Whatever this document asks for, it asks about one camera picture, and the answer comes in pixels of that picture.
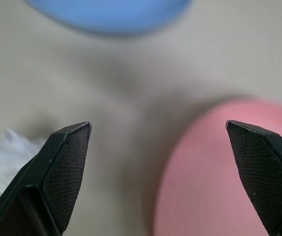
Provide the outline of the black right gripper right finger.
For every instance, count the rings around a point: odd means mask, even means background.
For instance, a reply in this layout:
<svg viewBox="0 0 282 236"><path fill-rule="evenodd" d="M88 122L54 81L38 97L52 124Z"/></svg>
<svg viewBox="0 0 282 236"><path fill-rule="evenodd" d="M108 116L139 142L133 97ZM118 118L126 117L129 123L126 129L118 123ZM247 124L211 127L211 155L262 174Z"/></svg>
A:
<svg viewBox="0 0 282 236"><path fill-rule="evenodd" d="M259 126L226 123L243 187L268 235L282 236L282 137Z"/></svg>

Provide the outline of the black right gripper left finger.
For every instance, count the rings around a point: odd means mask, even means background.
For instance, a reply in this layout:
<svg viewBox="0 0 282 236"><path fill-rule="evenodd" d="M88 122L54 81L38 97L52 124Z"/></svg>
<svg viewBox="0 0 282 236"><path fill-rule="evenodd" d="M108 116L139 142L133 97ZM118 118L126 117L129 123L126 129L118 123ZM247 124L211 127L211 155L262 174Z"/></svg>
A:
<svg viewBox="0 0 282 236"><path fill-rule="evenodd" d="M83 180L90 122L52 133L0 196L0 236L60 236Z"/></svg>

